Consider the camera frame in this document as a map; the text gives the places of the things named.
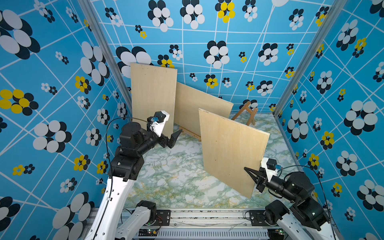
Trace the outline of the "plywood board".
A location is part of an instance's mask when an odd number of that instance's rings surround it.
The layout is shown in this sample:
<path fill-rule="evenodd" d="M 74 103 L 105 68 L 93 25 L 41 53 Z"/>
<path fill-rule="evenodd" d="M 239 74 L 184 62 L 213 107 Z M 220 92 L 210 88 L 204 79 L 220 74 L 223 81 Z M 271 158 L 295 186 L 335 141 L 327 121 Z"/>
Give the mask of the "plywood board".
<path fill-rule="evenodd" d="M 147 118 L 166 111 L 170 117 L 163 134 L 171 137 L 174 127 L 177 70 L 138 63 L 131 64 L 132 114 L 147 128 Z"/>
<path fill-rule="evenodd" d="M 174 123 L 201 136 L 199 109 L 228 118 L 233 105 L 231 102 L 178 82 Z"/>
<path fill-rule="evenodd" d="M 258 170 L 270 134 L 199 109 L 204 169 L 246 198 L 255 182 L 244 170 Z"/>

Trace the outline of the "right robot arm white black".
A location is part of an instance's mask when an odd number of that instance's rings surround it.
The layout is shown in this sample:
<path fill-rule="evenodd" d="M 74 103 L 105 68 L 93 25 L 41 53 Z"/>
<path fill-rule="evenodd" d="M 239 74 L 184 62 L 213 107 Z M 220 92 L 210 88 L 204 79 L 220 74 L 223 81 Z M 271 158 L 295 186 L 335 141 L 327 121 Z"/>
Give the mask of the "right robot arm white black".
<path fill-rule="evenodd" d="M 244 170 L 256 184 L 259 192 L 265 188 L 292 203 L 291 207 L 275 200 L 265 207 L 265 221 L 277 225 L 293 240 L 337 240 L 331 219 L 320 203 L 313 197 L 315 189 L 303 172 L 291 172 L 286 179 L 278 177 L 277 171 L 260 168 Z"/>

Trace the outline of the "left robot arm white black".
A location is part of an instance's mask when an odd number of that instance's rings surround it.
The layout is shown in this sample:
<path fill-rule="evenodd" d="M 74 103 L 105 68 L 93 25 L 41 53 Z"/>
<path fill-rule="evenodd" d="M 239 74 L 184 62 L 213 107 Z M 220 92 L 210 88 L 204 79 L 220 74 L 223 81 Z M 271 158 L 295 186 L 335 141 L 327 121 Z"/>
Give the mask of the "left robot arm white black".
<path fill-rule="evenodd" d="M 148 122 L 143 129 L 139 123 L 130 122 L 122 127 L 121 143 L 109 170 L 107 191 L 85 237 L 87 240 L 132 240 L 146 223 L 156 219 L 156 204 L 140 201 L 131 216 L 119 224 L 128 193 L 144 165 L 144 154 L 156 145 L 173 148 L 182 133 L 178 130 L 168 138 L 162 133 L 164 125 L 165 122 Z"/>

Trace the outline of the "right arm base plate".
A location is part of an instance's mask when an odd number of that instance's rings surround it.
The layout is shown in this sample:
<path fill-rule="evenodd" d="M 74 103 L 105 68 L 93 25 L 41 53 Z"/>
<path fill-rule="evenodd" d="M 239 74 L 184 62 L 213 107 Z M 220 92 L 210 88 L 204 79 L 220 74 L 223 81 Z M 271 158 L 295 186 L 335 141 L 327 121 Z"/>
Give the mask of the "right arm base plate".
<path fill-rule="evenodd" d="M 267 227 L 269 226 L 266 222 L 266 216 L 264 214 L 264 210 L 250 210 L 248 212 L 250 222 L 253 227 Z"/>

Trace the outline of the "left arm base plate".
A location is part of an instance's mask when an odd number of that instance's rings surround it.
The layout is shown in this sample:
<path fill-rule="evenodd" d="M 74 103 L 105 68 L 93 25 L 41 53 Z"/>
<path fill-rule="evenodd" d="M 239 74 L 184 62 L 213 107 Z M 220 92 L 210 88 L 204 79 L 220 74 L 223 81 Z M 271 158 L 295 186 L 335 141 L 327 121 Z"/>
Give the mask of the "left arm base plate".
<path fill-rule="evenodd" d="M 154 219 L 146 223 L 146 226 L 169 226 L 171 220 L 171 210 L 157 210 Z"/>

